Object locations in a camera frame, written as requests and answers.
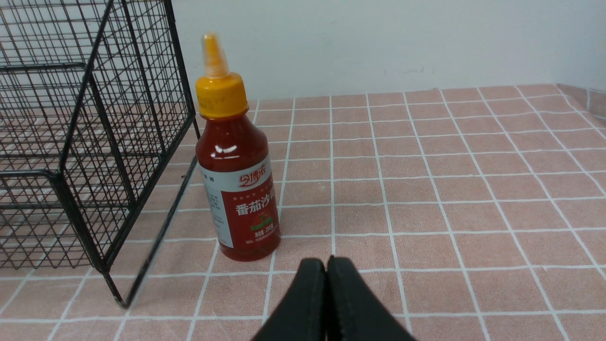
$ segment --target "red plastic bottle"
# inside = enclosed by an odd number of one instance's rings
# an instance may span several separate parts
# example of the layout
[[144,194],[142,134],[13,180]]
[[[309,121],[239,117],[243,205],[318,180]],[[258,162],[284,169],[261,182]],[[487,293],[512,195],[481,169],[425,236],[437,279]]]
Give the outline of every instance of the red plastic bottle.
[[267,137],[246,117],[242,78],[230,73],[215,35],[204,36],[206,75],[196,82],[207,120],[196,145],[221,251],[252,261],[280,244]]

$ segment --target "bottle cap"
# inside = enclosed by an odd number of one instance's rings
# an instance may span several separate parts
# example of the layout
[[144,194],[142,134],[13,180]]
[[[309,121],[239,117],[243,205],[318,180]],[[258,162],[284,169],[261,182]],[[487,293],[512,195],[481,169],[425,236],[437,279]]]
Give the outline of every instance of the bottle cap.
[[225,53],[214,33],[204,35],[205,75],[196,81],[200,114],[206,118],[226,118],[248,110],[242,77],[230,72]]

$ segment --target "white grout line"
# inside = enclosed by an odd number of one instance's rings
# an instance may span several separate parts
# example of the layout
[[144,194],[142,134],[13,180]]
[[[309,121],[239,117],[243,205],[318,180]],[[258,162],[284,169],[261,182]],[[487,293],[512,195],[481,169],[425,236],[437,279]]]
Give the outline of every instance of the white grout line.
[[84,283],[86,282],[86,280],[88,279],[88,277],[92,271],[93,271],[93,268],[92,267],[89,268],[88,271],[86,272],[86,274],[84,275],[84,277],[82,278],[82,280],[80,281],[80,284],[78,285],[78,288],[76,289],[76,292],[74,292],[74,294],[72,295],[72,298],[69,300],[69,302],[67,302],[67,306],[63,310],[63,314],[61,314],[61,318],[59,319],[59,322],[55,325],[55,327],[53,328],[53,331],[48,335],[47,341],[52,341],[55,338],[55,334],[59,330],[59,327],[61,327],[61,324],[63,323],[63,321],[67,318],[67,313],[72,308],[72,305],[76,301],[76,298],[78,297],[78,295],[80,295],[80,291],[82,291],[82,288],[84,287]]
[[381,161],[379,159],[379,151],[378,151],[377,143],[375,140],[375,128],[373,125],[372,117],[370,115],[370,106],[368,106],[368,104],[369,104],[368,95],[366,95],[368,120],[370,122],[370,134],[373,138],[373,147],[375,149],[375,160],[376,160],[376,164],[377,164],[377,170],[379,172],[379,184],[381,185],[381,195],[383,198],[383,208],[385,210],[385,219],[387,221],[387,231],[389,232],[389,242],[391,244],[391,253],[393,256],[393,263],[396,267],[396,270],[398,270],[398,272],[396,273],[396,276],[398,278],[398,288],[400,290],[400,300],[402,301],[402,312],[404,313],[405,320],[406,320],[406,329],[410,333],[412,333],[412,324],[410,322],[410,318],[408,317],[408,304],[406,302],[406,293],[404,292],[404,281],[402,280],[402,273],[399,271],[400,261],[398,258],[398,249],[396,248],[396,240],[393,236],[393,227],[391,226],[391,217],[389,215],[389,207],[387,206],[387,193],[385,192],[385,183],[383,181],[383,173],[381,171]]
[[[482,97],[482,99],[484,99],[484,95],[482,93],[480,93],[480,96]],[[524,163],[526,164],[526,166],[528,167],[529,170],[532,170],[532,168],[530,167],[530,164],[528,163],[528,161],[526,160],[526,158],[522,155],[522,153],[519,152],[518,147],[514,144],[513,140],[511,139],[511,136],[509,136],[509,134],[507,134],[507,131],[505,130],[505,128],[503,127],[503,125],[501,124],[501,122],[499,120],[496,120],[497,124],[499,124],[499,126],[501,127],[501,129],[505,132],[505,136],[507,137],[507,140],[509,141],[509,143],[511,143],[511,145],[513,146],[513,148],[518,152],[519,156],[522,158],[522,160],[524,161]],[[475,159],[475,157],[472,155],[471,156],[473,158],[474,163],[476,164],[476,167],[478,168],[478,171],[481,172],[480,167]],[[513,241],[516,243],[516,246],[520,252],[520,254],[522,255],[522,257],[524,258],[524,262],[526,262],[527,265],[531,265],[528,257],[526,256],[526,253],[524,252],[524,249],[522,248],[522,245],[520,244],[520,241],[518,240],[516,234],[514,233],[513,228],[511,228],[511,224],[509,223],[509,221],[507,220],[507,217],[505,216],[505,213],[503,212],[503,209],[501,208],[501,204],[497,201],[493,191],[492,191],[492,187],[490,186],[490,183],[488,182],[488,180],[484,179],[484,183],[486,185],[486,187],[488,188],[488,191],[490,193],[490,196],[492,197],[492,199],[494,200],[494,203],[497,207],[497,209],[499,210],[499,213],[501,215],[501,217],[503,218],[503,221],[505,222],[505,225],[507,226],[507,229],[511,232],[511,236],[513,237]],[[543,299],[545,300],[545,304],[547,305],[547,308],[549,311],[553,312],[553,306],[551,305],[551,301],[549,299],[549,297],[547,297],[547,293],[545,292],[545,289],[543,288],[543,285],[541,284],[541,281],[539,280],[539,277],[537,276],[536,272],[534,271],[534,269],[530,269],[530,274],[532,275],[534,282],[536,283],[537,287],[539,288],[539,291],[541,292],[541,296],[543,296]],[[560,321],[560,318],[558,317],[558,315],[554,312],[553,313],[553,318],[554,321],[556,322],[556,325],[558,326],[558,329],[560,330],[560,332],[562,333],[562,336],[564,337],[564,340],[568,341],[568,334],[566,333],[566,330],[564,329],[564,326],[562,325],[562,322]]]
[[333,255],[337,253],[336,244],[336,218],[335,218],[335,147],[333,145],[333,97],[328,98],[330,106],[329,119],[330,119],[330,252]]
[[[555,310],[556,314],[606,314],[606,309],[593,310]],[[536,316],[552,315],[552,311],[490,311],[479,314],[473,312],[411,312],[410,317],[477,317],[477,316]],[[392,314],[394,317],[404,317],[404,314]],[[0,323],[73,323],[89,321],[132,321],[132,320],[151,320],[151,321],[247,321],[262,320],[263,316],[95,316],[95,317],[77,317],[60,321],[58,319],[0,319]]]
[[[215,250],[213,251],[213,256],[210,259],[210,264],[208,265],[208,271],[206,277],[204,277],[204,283],[202,284],[202,289],[200,290],[200,295],[198,296],[198,301],[196,302],[196,310],[194,310],[193,317],[194,319],[200,315],[200,307],[202,306],[202,300],[204,299],[204,294],[206,293],[206,288],[208,288],[208,283],[210,281],[210,276],[213,272],[213,266],[215,265],[215,260],[217,259],[217,254],[219,253],[219,241],[215,242]],[[187,332],[187,341],[191,341],[191,337],[193,336],[193,330],[196,326],[196,320],[191,320],[189,331]]]
[[[524,98],[524,100],[526,101],[526,103],[532,108],[534,109],[534,106],[529,102],[528,99]],[[583,117],[587,123],[591,124],[594,128],[595,126],[589,121],[587,120],[583,115],[581,115],[581,113],[577,112],[581,117]],[[537,113],[537,116],[539,117],[539,119],[541,120],[541,123],[549,128],[549,126],[547,125],[547,123],[543,120],[543,117],[541,117],[540,114]],[[597,132],[600,134],[600,136],[602,136],[602,138],[604,138],[606,140],[606,137],[604,137],[604,135],[597,130]],[[553,132],[551,132],[552,137],[563,147],[564,144],[562,143],[562,141],[560,141],[560,139],[556,136],[556,134],[554,134]],[[602,192],[603,195],[606,195],[606,191],[604,191],[604,189],[602,188],[602,186],[600,185],[600,183],[590,174],[588,173],[585,168],[583,167],[583,165],[581,165],[581,163],[576,159],[576,157],[570,152],[567,151],[568,156],[574,161],[574,163],[577,165],[577,167],[579,167],[581,169],[581,171],[583,171],[583,173],[588,176],[593,183],[598,187],[598,189]],[[543,181],[536,175],[534,174],[534,178],[537,179],[537,181],[539,182],[539,184],[541,185],[541,188],[543,188],[543,191],[545,192],[547,198],[552,199],[551,194],[549,193],[549,191],[547,190],[547,188],[545,187],[545,185],[543,184]],[[596,270],[598,271],[598,273],[600,273],[600,275],[602,276],[602,278],[604,280],[606,280],[606,273],[599,267],[596,259],[593,257],[593,255],[591,254],[591,252],[589,251],[589,249],[587,248],[587,246],[585,245],[585,243],[583,242],[583,240],[581,239],[581,237],[579,236],[579,234],[574,230],[574,228],[572,227],[572,224],[570,224],[568,218],[564,215],[564,213],[560,210],[560,207],[558,206],[558,203],[555,200],[551,200],[551,203],[553,205],[553,207],[556,209],[556,211],[558,212],[558,214],[560,215],[560,217],[562,218],[562,220],[564,221],[564,223],[566,224],[566,226],[569,228],[570,232],[573,234],[574,238],[576,239],[576,241],[580,244],[580,246],[583,248],[583,250],[585,251],[585,253],[587,254],[587,257],[589,257],[589,259],[591,260],[592,264],[594,264],[594,266],[596,267]]]
[[[404,95],[404,101],[407,103],[408,101],[406,100],[406,94],[403,93],[403,95]],[[465,263],[463,262],[463,257],[461,256],[461,251],[459,250],[459,246],[456,243],[455,235],[452,233],[453,232],[452,226],[450,226],[450,221],[448,220],[448,215],[446,214],[446,210],[444,209],[444,204],[440,198],[438,186],[436,185],[436,182],[434,181],[433,177],[431,177],[431,168],[429,167],[429,162],[427,161],[427,158],[424,155],[423,146],[421,144],[421,139],[418,137],[418,135],[416,133],[416,128],[415,128],[414,122],[411,121],[411,125],[412,125],[413,132],[415,133],[415,136],[417,136],[417,144],[419,145],[419,150],[421,151],[421,155],[423,157],[423,162],[425,163],[425,168],[427,170],[427,174],[429,174],[429,176],[430,176],[431,186],[433,187],[433,192],[436,196],[436,201],[438,202],[438,205],[440,207],[440,211],[442,213],[442,218],[444,219],[444,221],[446,223],[446,228],[448,229],[448,232],[449,232],[450,241],[453,244],[453,248],[454,248],[454,252],[457,257],[457,261],[459,262],[459,266],[461,267],[461,270],[463,272],[463,276],[465,278],[465,283],[467,284],[467,289],[469,290],[469,293],[471,295],[471,301],[473,302],[474,310],[476,311],[476,313],[479,314],[481,312],[481,310],[480,310],[480,306],[478,305],[478,299],[476,298],[476,294],[473,291],[473,287],[471,285],[471,280],[469,279],[469,274],[467,273],[467,269],[465,268]],[[482,332],[484,333],[485,339],[487,341],[490,341],[490,335],[488,334],[488,329],[486,328],[486,323],[484,322],[484,319],[481,316],[478,319],[480,322],[480,326],[482,328]]]
[[[293,98],[293,108],[290,113],[290,127],[288,128],[288,143],[286,145],[286,159],[284,161],[284,172],[282,173],[282,186],[280,188],[280,202],[278,204],[278,221],[282,219],[282,204],[284,202],[284,189],[286,188],[286,174],[288,171],[288,158],[290,156],[290,142],[293,139],[293,126],[295,123],[295,102],[296,98]],[[277,249],[271,253],[271,261],[269,265],[269,276],[267,279],[267,289],[265,290],[265,303],[263,304],[263,320],[262,323],[269,318],[269,299],[271,296],[271,284],[273,283],[274,265],[276,264],[276,253]]]

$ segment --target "wire basket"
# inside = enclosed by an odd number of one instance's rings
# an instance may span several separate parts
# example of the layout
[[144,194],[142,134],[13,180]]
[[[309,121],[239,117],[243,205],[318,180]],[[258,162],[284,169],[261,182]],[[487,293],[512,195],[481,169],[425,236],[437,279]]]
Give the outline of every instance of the wire basket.
[[0,268],[109,272],[194,120],[169,0],[0,0]]

